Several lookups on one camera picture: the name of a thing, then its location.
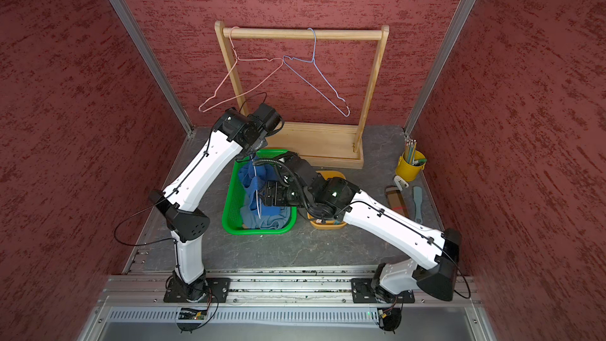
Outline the white wire hanger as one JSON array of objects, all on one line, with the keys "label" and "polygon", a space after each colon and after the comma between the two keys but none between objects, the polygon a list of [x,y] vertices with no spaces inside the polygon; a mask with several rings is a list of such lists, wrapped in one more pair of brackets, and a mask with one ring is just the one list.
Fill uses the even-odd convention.
[{"label": "white wire hanger", "polygon": [[260,180],[259,175],[257,174],[257,167],[253,166],[253,171],[254,171],[254,178],[253,178],[253,182],[256,184],[256,189],[254,191],[254,199],[255,199],[255,203],[256,203],[256,210],[257,210],[257,217],[258,219],[261,219],[262,217],[262,203],[260,200],[260,189],[263,186],[263,182]]}]

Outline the royal blue tank top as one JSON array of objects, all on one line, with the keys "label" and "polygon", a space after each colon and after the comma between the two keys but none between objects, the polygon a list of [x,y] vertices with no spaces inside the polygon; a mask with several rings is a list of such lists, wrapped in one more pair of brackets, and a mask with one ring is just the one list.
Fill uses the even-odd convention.
[{"label": "royal blue tank top", "polygon": [[[256,203],[254,199],[254,191],[256,189],[256,184],[253,182],[253,166],[254,165],[252,164],[252,162],[247,162],[238,172],[238,178],[245,190],[245,199],[243,207],[246,206],[250,209],[256,209]],[[278,175],[276,175],[273,166],[269,164],[264,164],[256,167],[257,174],[259,175],[260,180],[263,182],[263,186],[260,191],[263,189],[265,183],[269,181],[278,181]]]}]

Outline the grey-blue tank top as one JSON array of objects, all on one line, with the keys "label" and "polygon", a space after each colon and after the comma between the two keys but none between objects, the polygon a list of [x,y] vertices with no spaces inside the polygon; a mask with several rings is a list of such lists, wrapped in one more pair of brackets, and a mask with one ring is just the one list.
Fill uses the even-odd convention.
[{"label": "grey-blue tank top", "polygon": [[242,207],[240,216],[243,227],[254,230],[279,230],[283,229],[291,218],[289,207],[265,207],[259,210]]}]

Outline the blue wire hanger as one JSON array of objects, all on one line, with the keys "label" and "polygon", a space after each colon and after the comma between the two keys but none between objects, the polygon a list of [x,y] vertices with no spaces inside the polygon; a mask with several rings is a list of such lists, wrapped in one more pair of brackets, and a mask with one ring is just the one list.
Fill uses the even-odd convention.
[{"label": "blue wire hanger", "polygon": [[324,72],[317,65],[317,33],[313,28],[306,31],[312,36],[312,50],[308,57],[284,55],[284,66],[301,80],[332,109],[344,118],[350,118],[351,110],[347,100],[339,93],[337,88],[327,79]]}]

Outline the pink wire hanger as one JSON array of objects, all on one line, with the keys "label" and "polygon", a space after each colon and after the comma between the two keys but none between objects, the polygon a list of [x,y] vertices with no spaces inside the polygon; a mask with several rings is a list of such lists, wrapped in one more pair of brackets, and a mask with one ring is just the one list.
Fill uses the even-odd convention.
[{"label": "pink wire hanger", "polygon": [[[272,77],[278,71],[280,71],[282,69],[282,67],[284,66],[283,58],[278,58],[278,57],[274,57],[274,58],[265,58],[265,57],[241,58],[238,55],[238,52],[236,51],[235,43],[234,43],[234,39],[233,39],[233,31],[235,29],[238,29],[238,27],[229,28],[227,36],[225,36],[225,34],[224,34],[225,29],[226,29],[226,25],[223,21],[217,21],[215,23],[216,37],[219,42],[219,47],[221,49],[223,60],[225,62],[226,68],[227,68],[227,74],[221,80],[221,82],[218,84],[216,89],[213,91],[212,95],[209,96],[202,104],[199,105],[198,111],[200,113],[210,112],[211,110],[213,110],[221,105],[227,104],[231,101],[234,101],[234,100],[237,102],[237,104],[239,106],[239,111],[244,110],[245,112],[247,112],[246,96],[248,94],[251,94],[254,91],[258,90],[258,88],[260,88],[261,85],[263,85],[270,77]],[[265,78],[263,78],[260,81],[260,83],[253,86],[251,89],[245,91],[242,86],[241,77],[240,77],[239,70],[238,70],[238,68],[243,63],[278,63],[278,65],[273,69],[273,71],[271,71],[270,74],[268,74]],[[225,83],[227,81],[230,81],[234,94],[232,97],[230,97],[228,99],[223,99],[221,101],[217,101],[217,98],[219,95],[219,90],[221,90],[221,88],[225,85]]]}]

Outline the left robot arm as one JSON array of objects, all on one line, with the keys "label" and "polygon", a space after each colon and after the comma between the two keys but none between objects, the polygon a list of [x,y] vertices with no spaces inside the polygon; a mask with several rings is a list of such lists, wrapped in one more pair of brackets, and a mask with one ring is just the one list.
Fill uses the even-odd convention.
[{"label": "left robot arm", "polygon": [[202,238],[210,219],[198,208],[208,188],[233,159],[254,155],[279,132],[283,120],[268,104],[244,116],[230,108],[213,125],[205,146],[171,184],[153,190],[149,199],[163,215],[175,246],[172,283],[188,302],[207,297]]}]

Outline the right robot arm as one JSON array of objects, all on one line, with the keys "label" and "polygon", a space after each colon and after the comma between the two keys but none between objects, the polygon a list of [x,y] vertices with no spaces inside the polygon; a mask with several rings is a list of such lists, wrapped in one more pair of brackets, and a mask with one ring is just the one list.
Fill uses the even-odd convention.
[{"label": "right robot arm", "polygon": [[253,165],[267,166],[276,174],[260,191],[264,205],[303,207],[314,219],[359,227],[409,257],[377,267],[370,284],[377,300],[393,302],[409,290],[445,302],[454,298],[461,242],[457,230],[437,230],[401,216],[345,178],[324,178],[297,153],[257,158]]}]

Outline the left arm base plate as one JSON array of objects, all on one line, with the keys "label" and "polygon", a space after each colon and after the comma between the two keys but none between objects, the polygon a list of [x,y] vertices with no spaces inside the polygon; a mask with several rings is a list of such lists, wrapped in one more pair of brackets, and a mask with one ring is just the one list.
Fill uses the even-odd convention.
[{"label": "left arm base plate", "polygon": [[225,303],[230,290],[229,278],[207,278],[186,285],[177,276],[171,276],[166,282],[163,297],[165,303],[202,304],[209,302]]}]

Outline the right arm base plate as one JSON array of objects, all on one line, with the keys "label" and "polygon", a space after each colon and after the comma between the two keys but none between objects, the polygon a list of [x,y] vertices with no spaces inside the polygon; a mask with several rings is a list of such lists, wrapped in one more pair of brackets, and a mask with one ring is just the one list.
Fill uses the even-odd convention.
[{"label": "right arm base plate", "polygon": [[398,295],[391,294],[372,279],[353,278],[350,280],[351,294],[355,304],[413,304],[415,297],[411,290],[405,290]]}]

